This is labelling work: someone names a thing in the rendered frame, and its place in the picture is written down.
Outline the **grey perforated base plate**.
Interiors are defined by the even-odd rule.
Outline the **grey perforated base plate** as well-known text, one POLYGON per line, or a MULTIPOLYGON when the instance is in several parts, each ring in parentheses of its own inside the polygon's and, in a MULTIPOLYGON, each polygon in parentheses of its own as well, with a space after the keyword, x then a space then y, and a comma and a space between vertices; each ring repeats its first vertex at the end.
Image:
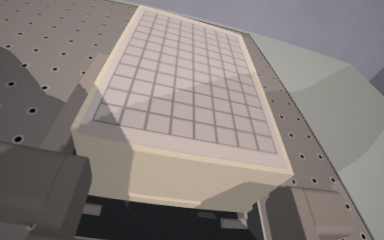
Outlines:
MULTIPOLYGON (((111 0, 0 0, 0 141, 40 148, 98 52, 111 54, 139 6, 111 0)), ((199 20, 196 20, 199 21, 199 20)), ((375 240, 334 165, 250 34, 246 44, 295 187, 338 191, 355 232, 375 240)))

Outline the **dark grey plate nest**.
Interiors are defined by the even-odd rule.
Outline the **dark grey plate nest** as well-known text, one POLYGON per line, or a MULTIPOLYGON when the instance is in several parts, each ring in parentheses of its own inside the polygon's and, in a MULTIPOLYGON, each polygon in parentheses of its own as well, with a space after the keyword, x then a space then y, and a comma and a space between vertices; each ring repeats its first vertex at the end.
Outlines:
POLYGON ((88 195, 75 238, 267 240, 260 203, 249 213, 183 208, 88 195))

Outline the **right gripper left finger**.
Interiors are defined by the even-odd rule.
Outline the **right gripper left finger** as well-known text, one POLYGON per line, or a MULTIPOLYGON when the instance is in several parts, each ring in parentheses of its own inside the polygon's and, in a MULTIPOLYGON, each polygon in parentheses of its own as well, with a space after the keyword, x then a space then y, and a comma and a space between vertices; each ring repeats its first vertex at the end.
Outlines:
POLYGON ((25 240, 85 240, 75 235, 92 171, 72 154, 71 126, 109 56, 97 53, 40 148, 0 141, 0 222, 37 223, 25 240))

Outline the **beige deep-well block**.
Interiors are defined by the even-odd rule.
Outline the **beige deep-well block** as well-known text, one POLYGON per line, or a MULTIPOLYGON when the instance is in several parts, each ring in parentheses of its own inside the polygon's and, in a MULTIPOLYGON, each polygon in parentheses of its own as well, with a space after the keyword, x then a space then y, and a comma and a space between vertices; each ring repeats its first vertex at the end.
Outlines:
POLYGON ((248 213, 294 175, 242 36, 142 5, 71 133, 92 196, 248 213))

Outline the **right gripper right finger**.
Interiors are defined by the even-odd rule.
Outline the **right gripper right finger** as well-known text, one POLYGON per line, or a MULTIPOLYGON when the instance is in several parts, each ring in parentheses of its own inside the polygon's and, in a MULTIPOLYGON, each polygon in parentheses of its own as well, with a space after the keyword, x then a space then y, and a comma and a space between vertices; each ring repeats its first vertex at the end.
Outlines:
POLYGON ((272 240, 339 240, 355 231, 338 191, 295 187, 292 177, 269 193, 265 208, 272 240))

